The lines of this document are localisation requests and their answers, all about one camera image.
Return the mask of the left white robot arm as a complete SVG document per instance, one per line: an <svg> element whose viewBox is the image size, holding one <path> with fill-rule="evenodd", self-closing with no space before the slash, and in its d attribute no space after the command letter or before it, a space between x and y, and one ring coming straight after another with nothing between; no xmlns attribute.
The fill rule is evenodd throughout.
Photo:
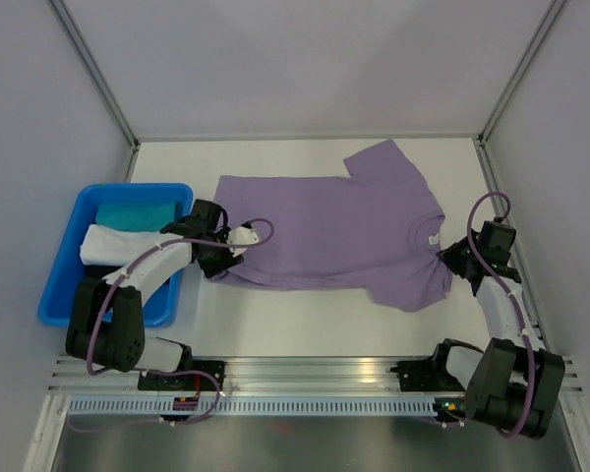
<svg viewBox="0 0 590 472"><path fill-rule="evenodd" d="M89 375L109 371L161 377L183 389L195 377L190 346L146 334L144 310L173 275L196 264L213 278L240 264L259 243L252 222L230 227L226 210L197 200L189 214L140 240L125 239L121 265L102 278L77 286L65 349L82 359Z"/></svg>

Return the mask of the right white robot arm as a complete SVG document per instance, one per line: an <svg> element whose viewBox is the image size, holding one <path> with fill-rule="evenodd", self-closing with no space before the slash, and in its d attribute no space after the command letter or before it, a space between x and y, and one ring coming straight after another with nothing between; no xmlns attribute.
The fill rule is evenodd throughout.
<svg viewBox="0 0 590 472"><path fill-rule="evenodd" d="M469 282L491 337L478 348L445 339L429 365L432 382L463 389L466 418L504 436L543 438L565 374L563 357L549 352L522 304L518 271L510 266L515 230L498 218L439 252L439 259Z"/></svg>

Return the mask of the purple t-shirt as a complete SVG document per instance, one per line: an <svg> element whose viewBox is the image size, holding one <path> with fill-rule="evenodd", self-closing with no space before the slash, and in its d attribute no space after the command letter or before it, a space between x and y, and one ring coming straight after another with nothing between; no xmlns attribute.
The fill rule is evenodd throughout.
<svg viewBox="0 0 590 472"><path fill-rule="evenodd" d="M220 177L214 200L239 226L273 237L220 277L267 290L366 289L377 304L416 312L438 303L452 274L440 261L443 210L392 140L345 158L347 176Z"/></svg>

